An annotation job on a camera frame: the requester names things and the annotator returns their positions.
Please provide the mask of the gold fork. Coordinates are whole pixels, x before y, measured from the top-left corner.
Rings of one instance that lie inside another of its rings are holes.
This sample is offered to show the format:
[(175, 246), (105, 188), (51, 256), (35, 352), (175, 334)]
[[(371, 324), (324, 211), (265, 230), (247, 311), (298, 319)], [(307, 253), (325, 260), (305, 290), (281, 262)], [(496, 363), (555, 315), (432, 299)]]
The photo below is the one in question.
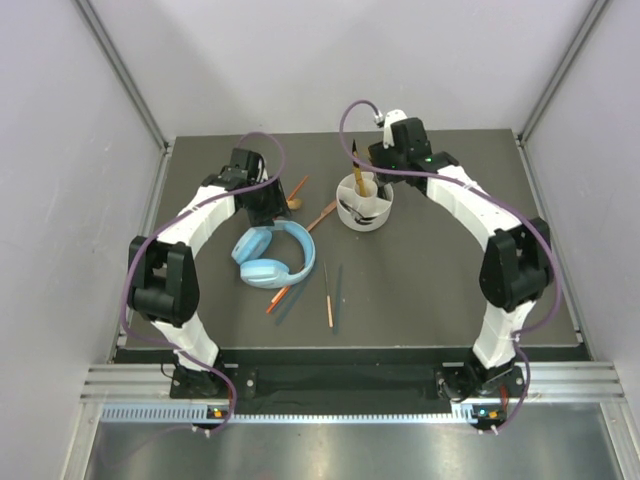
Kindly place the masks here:
[[(351, 154), (354, 158), (359, 158), (356, 140), (352, 141)], [(366, 186), (362, 177), (362, 171), (357, 162), (353, 162), (352, 170), (355, 179), (356, 191), (361, 197), (365, 197), (367, 194)]]

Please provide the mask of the white divided round container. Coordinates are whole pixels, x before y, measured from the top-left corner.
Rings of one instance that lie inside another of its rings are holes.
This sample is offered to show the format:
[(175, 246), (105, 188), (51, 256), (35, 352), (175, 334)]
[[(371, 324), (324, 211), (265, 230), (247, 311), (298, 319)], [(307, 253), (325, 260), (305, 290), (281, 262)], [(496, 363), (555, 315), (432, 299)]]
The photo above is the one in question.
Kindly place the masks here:
[[(353, 173), (344, 177), (336, 188), (337, 213), (342, 223), (357, 232), (371, 232), (381, 228), (388, 220), (394, 202), (394, 191), (390, 184), (379, 186), (376, 177), (371, 172), (362, 174), (367, 194), (361, 197), (356, 191)], [(351, 215), (339, 203), (345, 201), (364, 216), (376, 216), (369, 225), (355, 223)]]

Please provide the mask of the light blue headphones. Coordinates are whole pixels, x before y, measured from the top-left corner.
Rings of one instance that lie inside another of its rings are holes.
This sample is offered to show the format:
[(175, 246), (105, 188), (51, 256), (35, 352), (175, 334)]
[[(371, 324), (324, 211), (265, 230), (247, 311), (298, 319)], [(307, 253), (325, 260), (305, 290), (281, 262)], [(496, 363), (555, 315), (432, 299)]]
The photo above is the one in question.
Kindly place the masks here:
[[(285, 232), (301, 246), (304, 265), (292, 273), (289, 267), (276, 259), (263, 258), (275, 232)], [(316, 262), (316, 246), (310, 232), (290, 220), (275, 220), (272, 225), (249, 228), (236, 242), (231, 257), (239, 266), (241, 280), (260, 289), (279, 289), (296, 285), (312, 272)]]

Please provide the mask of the gold spoon green handle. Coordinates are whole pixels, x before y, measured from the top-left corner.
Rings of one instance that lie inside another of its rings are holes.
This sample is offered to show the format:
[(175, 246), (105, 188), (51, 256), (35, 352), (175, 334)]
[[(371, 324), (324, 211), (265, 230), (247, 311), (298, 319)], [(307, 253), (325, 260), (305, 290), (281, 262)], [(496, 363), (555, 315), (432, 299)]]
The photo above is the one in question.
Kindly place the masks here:
[(302, 200), (299, 198), (294, 198), (288, 200), (287, 205), (290, 210), (299, 210), (302, 207)]

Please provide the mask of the silver ornate spoon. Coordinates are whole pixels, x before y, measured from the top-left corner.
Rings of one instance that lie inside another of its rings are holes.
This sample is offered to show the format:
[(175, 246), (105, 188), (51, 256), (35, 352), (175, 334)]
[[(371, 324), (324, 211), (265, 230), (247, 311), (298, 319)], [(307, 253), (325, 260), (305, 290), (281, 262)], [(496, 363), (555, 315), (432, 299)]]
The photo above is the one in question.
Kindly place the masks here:
[(364, 216), (362, 213), (360, 213), (358, 210), (356, 210), (355, 208), (353, 208), (352, 206), (348, 205), (345, 201), (340, 200), (339, 201), (340, 205), (349, 212), (349, 214), (351, 215), (352, 220), (360, 225), (369, 225), (371, 224), (374, 220), (377, 219), (376, 216)]

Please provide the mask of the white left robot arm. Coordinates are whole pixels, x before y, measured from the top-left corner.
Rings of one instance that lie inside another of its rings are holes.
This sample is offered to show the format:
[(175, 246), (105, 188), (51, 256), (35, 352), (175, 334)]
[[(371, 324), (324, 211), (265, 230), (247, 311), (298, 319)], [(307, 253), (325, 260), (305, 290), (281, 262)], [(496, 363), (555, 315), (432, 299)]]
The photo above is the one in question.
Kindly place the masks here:
[(231, 396), (219, 347), (197, 315), (200, 289), (195, 257), (223, 222), (246, 210), (253, 226), (288, 212), (279, 181), (263, 156), (242, 148), (205, 178), (194, 197), (158, 235), (138, 236), (129, 246), (132, 272), (127, 306), (162, 333), (174, 352), (173, 398)]

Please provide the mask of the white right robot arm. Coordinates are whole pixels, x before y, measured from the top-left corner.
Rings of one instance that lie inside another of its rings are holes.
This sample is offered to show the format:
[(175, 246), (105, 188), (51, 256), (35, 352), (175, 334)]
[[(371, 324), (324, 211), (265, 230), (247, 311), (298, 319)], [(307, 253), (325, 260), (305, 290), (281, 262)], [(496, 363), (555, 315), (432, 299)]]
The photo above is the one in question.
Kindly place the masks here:
[(522, 221), (488, 194), (449, 153), (435, 153), (421, 120), (401, 110), (380, 115), (380, 142), (369, 146), (383, 183), (404, 181), (448, 211), (479, 243), (484, 256), (479, 285), (487, 301), (483, 323), (460, 372), (443, 375), (442, 393), (461, 402), (498, 389), (514, 363), (517, 333), (553, 280), (545, 249), (548, 224)]

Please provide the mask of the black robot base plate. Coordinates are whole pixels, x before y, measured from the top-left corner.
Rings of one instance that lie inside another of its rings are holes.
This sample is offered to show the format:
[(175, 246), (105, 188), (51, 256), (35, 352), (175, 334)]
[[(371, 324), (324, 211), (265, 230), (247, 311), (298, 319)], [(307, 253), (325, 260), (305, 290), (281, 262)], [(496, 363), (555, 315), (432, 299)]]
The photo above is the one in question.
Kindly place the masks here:
[(227, 350), (204, 370), (175, 366), (171, 397), (230, 396), (242, 410), (401, 409), (524, 394), (527, 374), (509, 361), (489, 370), (464, 349)]

